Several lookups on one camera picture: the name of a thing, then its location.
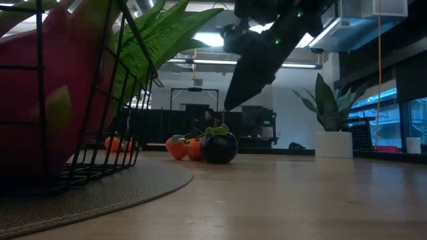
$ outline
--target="dragon fruit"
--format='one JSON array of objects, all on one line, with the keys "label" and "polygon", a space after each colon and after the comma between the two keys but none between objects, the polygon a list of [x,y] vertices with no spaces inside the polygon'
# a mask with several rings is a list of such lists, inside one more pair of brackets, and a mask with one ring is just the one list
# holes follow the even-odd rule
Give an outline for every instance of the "dragon fruit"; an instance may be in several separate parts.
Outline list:
[{"label": "dragon fruit", "polygon": [[[76,148],[95,77],[108,1],[86,0],[69,13],[72,3],[72,0],[62,0],[43,22],[47,149],[49,171],[53,175],[63,170]],[[119,6],[114,1],[110,29],[118,15]],[[113,64],[113,57],[105,52],[98,86],[106,91]],[[37,66],[36,30],[1,38],[0,65]],[[105,100],[101,93],[95,94],[89,130],[99,129]],[[37,71],[0,69],[0,120],[38,121],[38,106]],[[0,125],[0,175],[42,172],[40,140],[39,126]]]}]

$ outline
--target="wooden table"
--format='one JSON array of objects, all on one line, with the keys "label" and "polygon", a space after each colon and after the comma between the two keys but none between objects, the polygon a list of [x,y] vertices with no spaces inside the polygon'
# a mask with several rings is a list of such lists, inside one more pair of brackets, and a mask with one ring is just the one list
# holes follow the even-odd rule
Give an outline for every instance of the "wooden table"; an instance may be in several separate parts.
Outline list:
[{"label": "wooden table", "polygon": [[[172,162],[167,153],[144,153],[145,159]],[[176,162],[195,174],[183,189],[22,239],[427,239],[427,167],[314,160],[239,155],[233,165]]]}]

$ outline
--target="person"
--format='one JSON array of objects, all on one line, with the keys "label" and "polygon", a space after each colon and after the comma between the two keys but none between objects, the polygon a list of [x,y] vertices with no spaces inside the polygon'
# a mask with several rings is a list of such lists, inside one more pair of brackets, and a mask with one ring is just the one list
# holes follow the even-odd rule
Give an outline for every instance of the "person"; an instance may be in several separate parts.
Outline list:
[{"label": "person", "polygon": [[215,117],[214,117],[214,110],[212,108],[209,108],[205,111],[205,121],[203,123],[204,128],[206,127],[214,127],[215,123]]}]

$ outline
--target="red object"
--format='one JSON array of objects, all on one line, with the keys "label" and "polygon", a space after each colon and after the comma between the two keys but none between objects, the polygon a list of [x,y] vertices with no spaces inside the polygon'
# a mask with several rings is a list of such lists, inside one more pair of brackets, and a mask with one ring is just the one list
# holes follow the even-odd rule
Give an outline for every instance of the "red object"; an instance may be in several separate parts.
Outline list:
[{"label": "red object", "polygon": [[376,146],[375,150],[387,153],[399,153],[399,148],[396,146]]},{"label": "red object", "polygon": [[[47,131],[48,168],[54,175],[62,172],[65,163],[75,152],[86,115],[91,83],[95,71],[98,71],[95,68],[103,19],[97,19],[100,23],[88,23],[87,20],[89,15],[98,16],[105,9],[87,9],[86,6],[90,4],[94,6],[93,1],[84,1],[71,15],[67,10],[68,6],[60,2],[50,10],[43,23],[45,96],[67,86],[72,104],[69,126],[63,131]],[[113,57],[108,53],[104,54],[102,64],[98,86],[107,91],[111,81]],[[36,31],[1,38],[0,65],[37,66]],[[37,80],[37,71],[0,69],[0,120],[32,120],[30,111],[39,102]],[[106,97],[96,91],[87,130],[98,131],[105,100]],[[105,128],[111,123],[112,113],[113,111],[108,113]],[[42,172],[44,159],[39,126],[0,125],[0,136],[0,175],[35,175]],[[82,147],[92,137],[93,135],[86,135]]]},{"label": "red object", "polygon": [[[105,149],[108,149],[110,139],[111,139],[111,137],[108,137],[105,140],[105,142],[104,142]],[[119,151],[119,146],[120,146],[120,139],[118,139],[117,137],[114,137],[113,138],[113,144],[111,145],[111,152],[117,153]]]},{"label": "red object", "polygon": [[132,144],[133,144],[133,143],[132,143],[132,141],[129,141],[128,143],[126,143],[126,145],[127,145],[127,144],[129,144],[129,145],[127,146],[127,152],[129,153],[129,152],[131,152],[131,151],[132,151]]},{"label": "red object", "polygon": [[172,143],[172,138],[166,142],[166,149],[175,160],[182,160],[187,155],[187,147],[182,141]]},{"label": "red object", "polygon": [[192,161],[201,161],[201,141],[191,141],[187,147],[187,156]]}]

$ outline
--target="snake plant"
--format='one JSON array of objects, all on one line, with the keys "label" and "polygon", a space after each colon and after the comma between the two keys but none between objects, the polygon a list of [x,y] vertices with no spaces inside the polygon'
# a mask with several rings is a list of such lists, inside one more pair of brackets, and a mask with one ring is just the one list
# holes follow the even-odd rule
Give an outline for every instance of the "snake plant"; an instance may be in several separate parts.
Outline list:
[{"label": "snake plant", "polygon": [[335,96],[332,89],[325,83],[323,77],[318,74],[316,79],[316,96],[307,89],[304,89],[313,102],[302,97],[298,92],[293,92],[302,99],[303,104],[310,111],[313,111],[317,115],[318,121],[325,131],[341,131],[344,120],[348,118],[350,109],[365,94],[367,86],[367,83],[360,86],[354,96],[352,96],[351,89],[344,95],[339,93]]}]

